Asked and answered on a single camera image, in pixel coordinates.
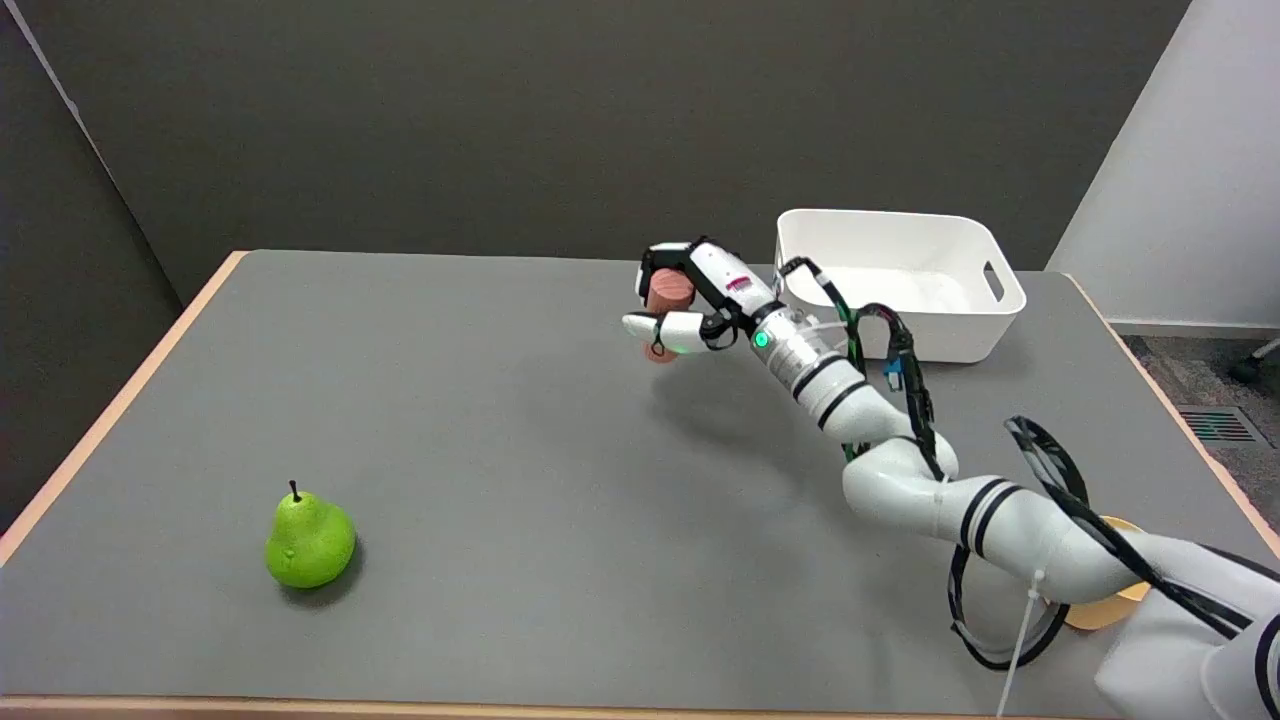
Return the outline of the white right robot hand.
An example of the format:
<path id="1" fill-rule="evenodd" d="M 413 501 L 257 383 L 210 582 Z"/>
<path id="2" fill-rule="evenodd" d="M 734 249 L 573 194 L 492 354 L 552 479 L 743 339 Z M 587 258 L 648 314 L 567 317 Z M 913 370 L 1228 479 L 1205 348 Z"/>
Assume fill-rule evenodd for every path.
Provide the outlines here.
<path id="1" fill-rule="evenodd" d="M 655 355 L 719 351 L 732 346 L 740 336 L 748 337 L 758 354 L 776 347 L 765 320 L 781 311 L 783 304 L 733 252 L 705 237 L 652 246 L 641 256 L 637 270 L 640 299 L 646 300 L 657 287 L 659 272 L 684 275 L 710 311 L 645 310 L 623 315 L 623 328 Z"/>

